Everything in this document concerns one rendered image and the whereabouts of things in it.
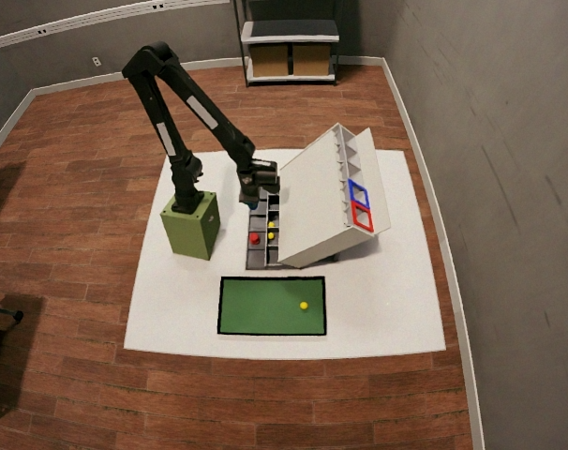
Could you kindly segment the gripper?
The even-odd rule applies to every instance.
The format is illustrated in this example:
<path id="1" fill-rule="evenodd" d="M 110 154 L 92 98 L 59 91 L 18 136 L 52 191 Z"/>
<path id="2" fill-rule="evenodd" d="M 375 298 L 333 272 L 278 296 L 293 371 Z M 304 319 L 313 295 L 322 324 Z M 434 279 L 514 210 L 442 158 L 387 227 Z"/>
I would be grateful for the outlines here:
<path id="1" fill-rule="evenodd" d="M 255 180 L 255 182 L 256 182 L 256 180 Z M 259 194 L 259 197 L 248 197 L 248 195 L 247 195 L 247 187 L 254 185 L 255 182 L 251 185 L 248 185 L 248 186 L 244 186 L 244 185 L 239 183 L 240 184 L 240 191 L 239 191 L 238 201 L 240 203 L 246 204 L 250 208 L 254 208 L 260 201 L 260 194 Z M 253 205 L 250 205 L 250 203 L 253 203 Z"/>

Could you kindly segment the large white panel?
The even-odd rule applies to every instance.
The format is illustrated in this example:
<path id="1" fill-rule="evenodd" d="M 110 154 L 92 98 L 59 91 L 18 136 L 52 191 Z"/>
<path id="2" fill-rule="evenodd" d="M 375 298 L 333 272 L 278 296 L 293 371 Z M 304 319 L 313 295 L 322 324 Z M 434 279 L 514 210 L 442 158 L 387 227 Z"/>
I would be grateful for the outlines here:
<path id="1" fill-rule="evenodd" d="M 261 187 L 249 209 L 246 270 L 301 270 L 392 228 L 370 128 L 355 136 L 337 123 L 279 170 L 280 191 Z M 367 189 L 374 232 L 353 224 L 350 178 Z"/>

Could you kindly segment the blue funnel band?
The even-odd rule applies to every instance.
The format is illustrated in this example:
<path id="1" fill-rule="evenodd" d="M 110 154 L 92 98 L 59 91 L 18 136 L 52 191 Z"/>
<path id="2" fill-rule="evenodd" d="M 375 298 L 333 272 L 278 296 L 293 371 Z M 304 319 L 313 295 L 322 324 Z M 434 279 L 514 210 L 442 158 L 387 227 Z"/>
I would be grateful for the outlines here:
<path id="1" fill-rule="evenodd" d="M 367 208 L 368 210 L 370 210 L 370 206 L 369 206 L 369 200 L 368 200 L 368 195 L 367 195 L 367 189 L 365 189 L 364 187 L 358 185 L 357 183 L 353 182 L 351 179 L 348 179 L 348 183 L 349 183 L 349 190 L 350 190 L 350 196 L 351 196 L 351 200 L 359 203 L 360 205 L 364 206 L 365 208 Z M 359 187 L 360 189 L 362 189 L 365 193 L 365 198 L 366 198 L 366 204 L 359 202 L 358 200 L 354 199 L 353 197 L 353 190 L 352 190 L 352 184 L 354 184 L 355 186 Z"/>

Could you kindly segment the red square band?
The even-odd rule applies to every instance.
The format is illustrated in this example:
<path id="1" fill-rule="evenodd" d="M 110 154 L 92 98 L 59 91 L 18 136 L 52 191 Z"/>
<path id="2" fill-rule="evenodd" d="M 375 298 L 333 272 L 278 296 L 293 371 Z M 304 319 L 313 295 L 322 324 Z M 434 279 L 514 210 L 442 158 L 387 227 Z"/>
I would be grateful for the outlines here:
<path id="1" fill-rule="evenodd" d="M 357 222 L 355 205 L 356 205 L 357 207 L 359 207 L 359 208 L 361 208 L 361 209 L 367 211 L 367 214 L 368 214 L 368 221 L 369 221 L 369 227 L 367 227 L 367 226 L 365 226 L 365 225 L 363 225 L 363 224 Z M 353 224 L 356 224 L 356 225 L 358 225 L 358 226 L 360 226 L 360 227 L 362 227 L 362 228 L 364 228 L 364 229 L 366 229 L 366 230 L 368 230 L 368 231 L 370 231 L 370 232 L 373 233 L 374 230 L 373 230 L 373 223 L 372 223 L 372 217 L 371 217 L 371 212 L 370 212 L 370 210 L 368 210 L 368 209 L 365 208 L 364 206 L 362 206 L 362 205 L 360 205 L 359 203 L 354 202 L 354 201 L 351 201 L 351 210 L 352 210 Z"/>

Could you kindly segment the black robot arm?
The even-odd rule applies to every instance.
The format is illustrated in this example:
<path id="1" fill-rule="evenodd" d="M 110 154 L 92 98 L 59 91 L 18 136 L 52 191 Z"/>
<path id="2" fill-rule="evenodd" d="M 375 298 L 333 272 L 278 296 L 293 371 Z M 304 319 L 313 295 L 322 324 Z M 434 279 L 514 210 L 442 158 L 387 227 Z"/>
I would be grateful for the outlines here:
<path id="1" fill-rule="evenodd" d="M 280 191 L 277 163 L 253 158 L 256 150 L 254 143 L 202 91 L 178 59 L 166 42 L 157 41 L 138 50 L 121 71 L 124 79 L 128 78 L 137 92 L 171 164 L 172 183 L 175 186 L 172 212 L 194 213 L 204 197 L 204 191 L 198 191 L 193 185 L 200 182 L 197 178 L 203 176 L 204 172 L 202 161 L 193 155 L 191 149 L 186 148 L 173 122 L 157 86 L 156 75 L 217 138 L 237 166 L 239 183 L 248 186 L 258 179 L 254 185 L 247 187 L 248 197 L 259 197 L 260 187 L 276 195 Z"/>

